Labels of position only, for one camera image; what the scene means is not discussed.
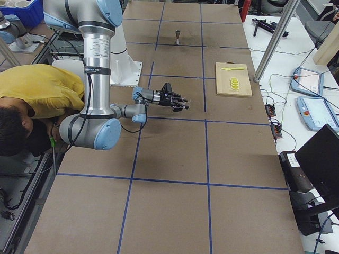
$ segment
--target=metal pole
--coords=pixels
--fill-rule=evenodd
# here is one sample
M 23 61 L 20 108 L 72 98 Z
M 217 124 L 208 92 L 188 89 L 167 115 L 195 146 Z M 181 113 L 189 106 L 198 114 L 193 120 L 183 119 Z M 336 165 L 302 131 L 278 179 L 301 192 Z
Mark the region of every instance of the metal pole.
M 12 66 L 18 66 L 21 65 L 19 61 L 16 59 L 13 52 L 9 49 L 7 44 L 4 42 L 4 40 L 0 37 L 0 53 L 4 56 L 4 58 L 12 65 Z
M 2 12 L 0 11 L 0 29 L 4 27 L 7 27 L 9 23 L 6 24 L 6 19 Z M 12 66 L 18 66 L 20 65 L 19 61 L 16 59 L 12 51 L 8 48 L 5 41 L 0 37 L 0 53 L 5 57 L 5 59 L 12 65 Z
M 265 51 L 265 54 L 263 56 L 263 58 L 261 59 L 261 62 L 256 70 L 255 76 L 254 76 L 254 81 L 255 82 L 259 82 L 261 77 L 263 76 L 265 69 L 267 67 L 267 65 L 269 64 L 274 51 L 276 49 L 276 47 L 279 44 L 279 41 L 282 37 L 282 35 L 284 34 L 284 31 L 286 30 L 286 27 L 288 25 L 288 23 L 290 22 L 294 11 L 296 10 L 297 6 L 299 5 L 300 0 L 289 0 L 287 3 L 287 6 L 284 10 L 284 12 L 282 13 L 282 16 L 280 18 L 278 27 L 275 29 L 272 38 L 270 40 L 269 45 L 267 46 L 267 49 Z

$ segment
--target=white table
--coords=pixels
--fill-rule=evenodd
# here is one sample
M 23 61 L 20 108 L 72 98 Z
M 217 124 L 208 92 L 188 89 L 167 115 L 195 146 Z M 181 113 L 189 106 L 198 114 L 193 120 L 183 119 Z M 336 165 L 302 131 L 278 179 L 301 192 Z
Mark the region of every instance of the white table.
M 249 48 L 251 49 L 252 61 L 255 69 L 257 69 L 264 52 L 269 44 L 272 34 L 258 28 L 257 34 L 254 37 L 254 28 L 255 24 L 252 22 L 253 18 L 257 18 L 259 20 L 267 19 L 267 22 L 279 22 L 279 17 L 270 17 L 270 16 L 247 16 L 246 21 L 243 23 L 243 27 L 245 30 L 247 42 Z M 310 37 L 308 36 L 306 30 L 301 24 L 300 20 L 297 18 L 292 18 L 286 31 L 289 32 L 289 35 L 285 38 L 282 38 L 279 42 L 276 51 L 280 52 L 288 52 L 288 53 L 301 53 L 310 51 L 314 48 L 314 44 L 312 43 Z M 328 68 L 326 66 L 318 66 L 313 62 L 313 56 L 316 53 L 317 49 L 314 49 L 310 56 L 307 58 L 305 63 L 302 65 L 304 68 L 311 69 L 318 72 L 326 72 Z M 265 70 L 263 77 L 260 80 L 260 86 L 262 89 L 263 96 L 272 97 L 275 104 L 275 112 L 277 116 L 275 117 L 280 122 L 282 122 L 283 130 L 289 132 L 296 140 L 295 141 L 291 136 L 289 136 L 286 132 L 282 132 L 283 138 L 278 139 L 276 143 L 277 152 L 289 151 L 293 150 L 296 146 L 295 150 L 298 150 L 302 147 L 316 132 L 309 131 L 303 120 L 300 117 L 296 99 L 299 96 L 304 96 L 303 94 L 293 92 L 289 90 L 290 85 L 290 76 L 293 74 L 294 70 L 303 62 L 308 53 L 302 53 L 299 55 L 289 55 L 282 53 L 274 53 L 267 69 Z M 330 72 L 324 73 L 324 85 L 332 88 L 339 88 L 338 84 L 334 80 L 332 74 Z M 284 106 L 283 98 L 286 98 L 287 103 Z M 339 91 L 324 89 L 323 97 L 327 98 L 333 104 L 339 106 Z M 272 103 L 272 100 L 268 97 L 263 97 L 264 102 Z M 339 110 L 335 107 L 332 107 L 335 113 L 338 113 Z M 338 220 L 332 216 L 331 219 L 338 223 Z M 333 250 L 339 252 L 339 226 L 333 226 L 333 234 L 322 234 L 321 239 L 324 240 L 325 244 L 318 244 L 317 253 L 325 253 L 325 250 Z M 307 237 L 300 234 L 301 240 L 304 246 L 304 251 L 313 252 L 314 246 L 316 243 L 316 238 L 318 237 L 318 233 L 314 233 Z

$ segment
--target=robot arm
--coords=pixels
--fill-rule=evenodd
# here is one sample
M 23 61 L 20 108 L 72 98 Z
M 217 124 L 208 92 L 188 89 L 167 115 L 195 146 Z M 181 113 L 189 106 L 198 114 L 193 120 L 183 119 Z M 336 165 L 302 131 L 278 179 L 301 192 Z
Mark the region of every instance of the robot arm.
M 187 101 L 172 92 L 136 87 L 135 105 L 110 105 L 110 40 L 122 23 L 118 0 L 44 0 L 45 22 L 57 30 L 81 33 L 84 38 L 85 107 L 60 125 L 62 139 L 75 146 L 109 150 L 118 141 L 120 117 L 146 122 L 148 103 L 171 106 L 173 111 L 188 109 Z
M 165 83 L 163 88 L 157 91 L 135 87 L 132 99 L 135 100 L 134 105 L 111 105 L 111 109 L 116 113 L 115 118 L 125 117 L 131 118 L 133 122 L 145 123 L 147 115 L 144 105 L 148 105 L 148 103 L 172 107 L 174 112 L 189 108 L 186 99 L 172 92 L 170 83 Z
M 27 33 L 27 30 L 21 23 L 20 19 L 16 15 L 4 16 L 1 11 L 0 37 L 7 44 L 11 44 L 15 41 L 17 46 L 21 49 L 33 45 L 31 35 Z

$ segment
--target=chair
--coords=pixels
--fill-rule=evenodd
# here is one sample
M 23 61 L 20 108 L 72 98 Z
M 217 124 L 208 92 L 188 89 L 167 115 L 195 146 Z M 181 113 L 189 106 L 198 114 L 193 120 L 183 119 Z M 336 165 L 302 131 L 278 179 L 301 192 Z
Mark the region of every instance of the chair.
M 317 47 L 324 42 L 326 37 L 334 28 L 334 24 L 331 21 L 326 20 L 311 20 L 305 23 L 305 29 L 310 35 L 314 44 L 317 44 Z
M 257 15 L 279 15 L 288 0 L 255 0 L 253 4 L 257 7 Z

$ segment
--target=wooden cutting board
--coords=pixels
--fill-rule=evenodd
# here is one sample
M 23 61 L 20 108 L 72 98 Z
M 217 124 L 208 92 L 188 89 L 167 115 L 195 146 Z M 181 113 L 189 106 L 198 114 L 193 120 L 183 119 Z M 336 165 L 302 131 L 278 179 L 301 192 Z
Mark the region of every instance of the wooden cutting board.
M 244 70 L 222 70 L 222 67 L 244 67 Z M 252 97 L 247 65 L 241 63 L 217 62 L 216 77 L 217 94 L 235 97 Z M 239 90 L 232 89 L 230 82 L 232 77 L 239 80 Z

